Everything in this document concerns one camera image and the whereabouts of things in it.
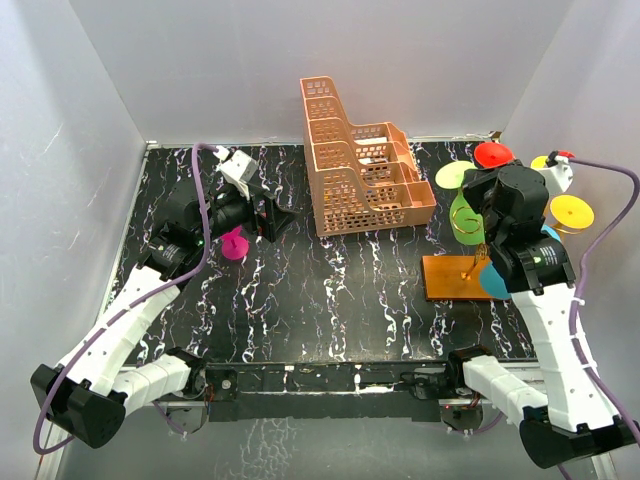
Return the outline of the blue plastic wine glass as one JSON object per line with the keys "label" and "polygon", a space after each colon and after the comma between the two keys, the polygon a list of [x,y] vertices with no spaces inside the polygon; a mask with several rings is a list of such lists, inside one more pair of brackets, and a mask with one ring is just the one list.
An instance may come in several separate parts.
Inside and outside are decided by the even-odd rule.
{"label": "blue plastic wine glass", "polygon": [[507,291],[506,284],[492,261],[489,261],[488,265],[481,271],[479,283],[490,297],[503,301],[511,299],[511,294]]}

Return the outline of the magenta plastic wine glass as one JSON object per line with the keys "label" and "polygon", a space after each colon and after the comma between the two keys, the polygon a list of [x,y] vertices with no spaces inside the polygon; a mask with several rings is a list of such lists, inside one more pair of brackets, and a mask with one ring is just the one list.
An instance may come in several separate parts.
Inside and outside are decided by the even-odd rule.
{"label": "magenta plastic wine glass", "polygon": [[243,227],[238,226],[221,236],[221,253],[226,259],[237,261],[247,256],[249,242],[242,236],[242,232]]}

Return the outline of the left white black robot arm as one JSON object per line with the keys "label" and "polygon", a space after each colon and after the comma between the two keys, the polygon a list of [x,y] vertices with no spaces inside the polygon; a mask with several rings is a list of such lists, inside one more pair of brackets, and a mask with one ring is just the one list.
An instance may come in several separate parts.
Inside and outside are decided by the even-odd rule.
{"label": "left white black robot arm", "polygon": [[121,368],[156,318],[202,270],[212,240],[246,227],[275,242],[294,218],[257,184],[243,194],[230,183],[210,191],[178,182],[163,221],[110,308],[56,366],[40,365],[32,374],[38,420],[97,449],[141,407],[165,395],[200,396],[207,383],[205,363],[182,348],[128,372]]}

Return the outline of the green plastic wine glass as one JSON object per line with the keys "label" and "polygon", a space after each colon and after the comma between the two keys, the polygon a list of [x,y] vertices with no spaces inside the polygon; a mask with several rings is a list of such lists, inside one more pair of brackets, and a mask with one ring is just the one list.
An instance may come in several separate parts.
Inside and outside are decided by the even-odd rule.
{"label": "green plastic wine glass", "polygon": [[438,187],[456,192],[450,205],[449,220],[455,239],[467,246],[478,246],[485,241],[482,216],[471,209],[462,193],[464,173],[476,169],[473,162],[453,161],[441,167],[435,175]]}

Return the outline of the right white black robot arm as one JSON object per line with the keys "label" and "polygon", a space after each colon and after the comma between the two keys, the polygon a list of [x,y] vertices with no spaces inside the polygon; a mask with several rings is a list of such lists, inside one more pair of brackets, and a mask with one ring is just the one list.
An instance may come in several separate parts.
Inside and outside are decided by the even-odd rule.
{"label": "right white black robot arm", "polygon": [[447,388],[490,400],[517,427],[540,468],[639,441],[638,424],[595,372],[577,313],[581,291],[564,245],[544,231],[550,196],[564,193],[568,160],[532,169],[517,161],[464,173],[462,193],[483,218],[489,258],[534,344],[545,389],[529,386],[481,346],[450,354]]}

